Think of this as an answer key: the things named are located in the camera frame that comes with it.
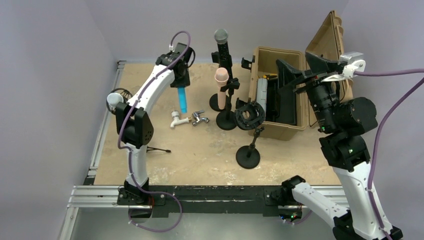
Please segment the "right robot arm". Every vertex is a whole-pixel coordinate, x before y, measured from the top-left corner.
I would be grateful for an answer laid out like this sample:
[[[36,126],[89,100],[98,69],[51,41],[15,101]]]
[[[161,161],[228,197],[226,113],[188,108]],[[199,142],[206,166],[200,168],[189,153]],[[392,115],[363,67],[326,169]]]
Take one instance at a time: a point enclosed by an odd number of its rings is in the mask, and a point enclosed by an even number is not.
[[[328,60],[307,52],[308,70],[299,70],[277,60],[278,77],[288,78],[294,93],[306,93],[315,114],[321,151],[336,173],[348,207],[329,200],[296,175],[282,182],[272,198],[281,206],[302,204],[323,219],[338,240],[400,240],[402,231],[385,216],[371,179],[373,169],[363,134],[375,129],[377,110],[365,97],[341,102],[333,82],[351,79],[363,72],[363,54],[349,52]]]

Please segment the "white microphone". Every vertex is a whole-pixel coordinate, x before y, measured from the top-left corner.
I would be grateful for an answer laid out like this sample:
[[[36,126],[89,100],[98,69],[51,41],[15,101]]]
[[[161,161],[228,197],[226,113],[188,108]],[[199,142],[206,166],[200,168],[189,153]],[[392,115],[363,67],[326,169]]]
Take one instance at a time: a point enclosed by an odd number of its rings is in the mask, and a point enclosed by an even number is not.
[[[118,103],[124,102],[124,97],[118,92],[111,92],[108,94],[106,102],[110,108],[115,108]]]

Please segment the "black tripod shock mount stand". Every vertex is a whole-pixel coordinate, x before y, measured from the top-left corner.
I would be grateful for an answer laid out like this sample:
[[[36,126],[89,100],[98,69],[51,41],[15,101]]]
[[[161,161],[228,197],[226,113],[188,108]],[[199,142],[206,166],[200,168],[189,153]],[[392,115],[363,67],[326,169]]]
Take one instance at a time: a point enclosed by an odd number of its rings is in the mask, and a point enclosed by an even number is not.
[[[124,102],[120,102],[116,107],[109,107],[107,110],[115,117],[116,132],[118,134],[117,147],[119,150],[136,151],[146,147],[146,152],[163,151],[171,153],[170,149],[162,149],[149,146],[152,140],[154,127],[148,113],[143,107],[132,107],[129,100],[134,96],[129,90],[118,87],[110,93],[119,93],[123,96]]]

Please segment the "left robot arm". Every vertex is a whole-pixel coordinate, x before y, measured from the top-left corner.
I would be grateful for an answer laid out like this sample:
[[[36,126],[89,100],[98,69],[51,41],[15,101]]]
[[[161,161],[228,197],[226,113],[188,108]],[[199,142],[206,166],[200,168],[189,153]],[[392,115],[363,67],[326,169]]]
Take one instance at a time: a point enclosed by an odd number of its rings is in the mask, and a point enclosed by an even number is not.
[[[118,147],[126,150],[128,158],[128,174],[119,191],[121,200],[142,205],[150,198],[146,164],[147,146],[154,135],[150,113],[168,87],[183,90],[190,85],[192,52],[187,44],[171,46],[168,53],[157,58],[150,76],[135,95],[115,107]]]

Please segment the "blue microphone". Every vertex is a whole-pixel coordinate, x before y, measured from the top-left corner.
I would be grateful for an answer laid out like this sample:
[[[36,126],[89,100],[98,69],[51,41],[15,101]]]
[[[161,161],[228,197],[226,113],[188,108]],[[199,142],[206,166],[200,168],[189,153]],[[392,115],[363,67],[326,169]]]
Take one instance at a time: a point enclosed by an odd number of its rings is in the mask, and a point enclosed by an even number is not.
[[[178,93],[178,101],[179,101],[180,110],[183,114],[186,114],[188,112],[188,106],[187,106],[187,96],[186,96],[185,87],[178,87],[177,93]]]

